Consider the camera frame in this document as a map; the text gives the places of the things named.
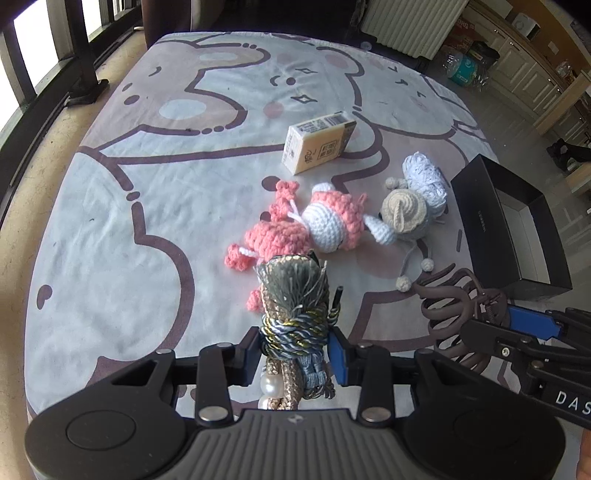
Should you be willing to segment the black window railing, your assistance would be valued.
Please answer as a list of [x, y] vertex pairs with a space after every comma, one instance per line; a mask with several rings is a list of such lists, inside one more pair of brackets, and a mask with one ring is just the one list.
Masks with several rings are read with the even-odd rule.
[[1, 214], [49, 127], [97, 101], [96, 70], [141, 22], [138, 1], [1, 3]]

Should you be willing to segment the dark red curtain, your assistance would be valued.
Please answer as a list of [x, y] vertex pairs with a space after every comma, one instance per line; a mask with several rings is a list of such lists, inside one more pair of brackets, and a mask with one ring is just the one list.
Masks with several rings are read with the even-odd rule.
[[190, 0], [141, 0], [140, 3], [147, 48], [165, 35], [190, 30]]

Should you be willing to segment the black trash bin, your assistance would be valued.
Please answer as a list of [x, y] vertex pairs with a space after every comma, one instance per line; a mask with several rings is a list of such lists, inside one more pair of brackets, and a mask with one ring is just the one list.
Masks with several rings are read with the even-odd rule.
[[486, 70], [492, 68], [500, 59], [499, 52], [482, 40], [476, 40], [472, 43], [468, 55]]

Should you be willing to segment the pink white crochet doll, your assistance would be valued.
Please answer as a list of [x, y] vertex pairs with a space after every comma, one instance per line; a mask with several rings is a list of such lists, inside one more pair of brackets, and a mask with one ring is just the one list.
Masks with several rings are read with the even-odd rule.
[[300, 210], [296, 203], [299, 186], [296, 181], [276, 183], [270, 218], [247, 230], [242, 245], [228, 246], [224, 256], [226, 267], [245, 271], [277, 255], [353, 250], [366, 231], [380, 245], [396, 242], [392, 227], [365, 212], [365, 194], [353, 197], [324, 182], [312, 188], [308, 206]]

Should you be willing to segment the wooden counter table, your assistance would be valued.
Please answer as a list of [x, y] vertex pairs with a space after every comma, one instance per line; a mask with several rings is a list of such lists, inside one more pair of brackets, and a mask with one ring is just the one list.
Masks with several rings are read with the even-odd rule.
[[572, 108], [591, 84], [590, 74], [582, 71], [580, 75], [557, 97], [546, 111], [535, 121], [533, 127], [544, 136], [557, 121]]

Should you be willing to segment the grey blue rope tassel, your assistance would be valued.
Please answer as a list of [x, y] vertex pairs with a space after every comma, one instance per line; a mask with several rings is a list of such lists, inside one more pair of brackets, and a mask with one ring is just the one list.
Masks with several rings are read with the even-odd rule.
[[256, 267], [262, 308], [259, 408], [295, 410], [301, 401], [335, 397], [325, 348], [339, 320], [342, 287], [329, 290], [328, 265], [309, 251]]

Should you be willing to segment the cartoon bear bed sheet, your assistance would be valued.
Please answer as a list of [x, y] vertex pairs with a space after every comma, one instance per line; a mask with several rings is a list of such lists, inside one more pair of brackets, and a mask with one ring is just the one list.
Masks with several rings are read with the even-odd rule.
[[31, 280], [29, 410], [160, 348], [190, 356], [259, 323], [252, 269], [226, 250], [266, 219], [291, 125], [346, 113], [342, 157], [298, 178], [297, 206], [329, 182], [376, 215], [386, 182], [423, 153], [451, 181], [493, 149], [456, 93], [360, 49], [280, 34], [176, 34], [115, 89], [61, 184]]

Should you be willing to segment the white ribbed suitcase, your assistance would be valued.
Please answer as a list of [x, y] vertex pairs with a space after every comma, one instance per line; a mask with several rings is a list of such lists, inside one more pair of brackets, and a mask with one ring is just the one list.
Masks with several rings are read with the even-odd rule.
[[361, 30], [379, 44], [413, 58], [432, 60], [468, 0], [370, 1]]

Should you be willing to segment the red Tuborg carton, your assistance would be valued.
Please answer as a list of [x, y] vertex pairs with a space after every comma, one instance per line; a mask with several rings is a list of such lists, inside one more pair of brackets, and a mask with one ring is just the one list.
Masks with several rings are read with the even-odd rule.
[[445, 39], [444, 44], [451, 49], [466, 54], [475, 41], [475, 35], [475, 25], [460, 16]]

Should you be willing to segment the teal plastic bottle pack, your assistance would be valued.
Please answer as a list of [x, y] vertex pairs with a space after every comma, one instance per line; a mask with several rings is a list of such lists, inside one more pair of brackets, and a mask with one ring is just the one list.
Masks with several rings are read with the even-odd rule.
[[467, 54], [452, 51], [446, 59], [447, 78], [462, 87], [481, 90], [488, 81], [488, 73], [483, 64]]

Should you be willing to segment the cream kitchen cabinets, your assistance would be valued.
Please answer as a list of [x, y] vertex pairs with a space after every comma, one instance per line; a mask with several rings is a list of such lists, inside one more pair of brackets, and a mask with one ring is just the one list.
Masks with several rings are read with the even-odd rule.
[[[463, 17], [476, 35], [497, 50], [500, 59], [490, 68], [488, 85], [535, 121], [577, 78], [568, 81], [508, 22], [481, 1], [467, 4]], [[590, 140], [590, 101], [586, 92], [551, 129], [568, 142]]]

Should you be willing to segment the black open storage box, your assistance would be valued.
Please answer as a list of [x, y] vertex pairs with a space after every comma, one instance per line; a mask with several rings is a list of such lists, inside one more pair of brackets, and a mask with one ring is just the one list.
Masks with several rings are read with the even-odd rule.
[[544, 194], [479, 154], [451, 182], [476, 277], [514, 300], [572, 289], [563, 244]]

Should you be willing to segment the grey blue crochet hat doll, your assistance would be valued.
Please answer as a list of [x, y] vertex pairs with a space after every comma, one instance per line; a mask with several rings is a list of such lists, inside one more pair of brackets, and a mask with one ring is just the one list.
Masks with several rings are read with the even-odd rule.
[[396, 242], [405, 249], [394, 286], [406, 293], [413, 282], [408, 276], [408, 265], [416, 252], [420, 251], [418, 241], [428, 233], [433, 215], [425, 196], [412, 189], [408, 180], [390, 177], [385, 185], [389, 193], [383, 200], [380, 217], [394, 232]]

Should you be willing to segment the yellow cardboard box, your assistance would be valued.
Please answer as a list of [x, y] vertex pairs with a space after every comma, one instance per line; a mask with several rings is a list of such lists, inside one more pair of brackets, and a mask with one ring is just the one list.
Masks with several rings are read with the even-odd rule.
[[339, 158], [356, 129], [348, 112], [335, 112], [290, 125], [281, 162], [297, 175]]

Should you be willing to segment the light blue yarn ball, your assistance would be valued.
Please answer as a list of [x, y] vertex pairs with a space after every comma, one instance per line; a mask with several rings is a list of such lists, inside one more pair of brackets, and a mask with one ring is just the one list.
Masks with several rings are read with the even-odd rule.
[[408, 188], [425, 198], [435, 218], [441, 217], [446, 210], [448, 193], [440, 169], [426, 155], [416, 152], [404, 160], [403, 173]]

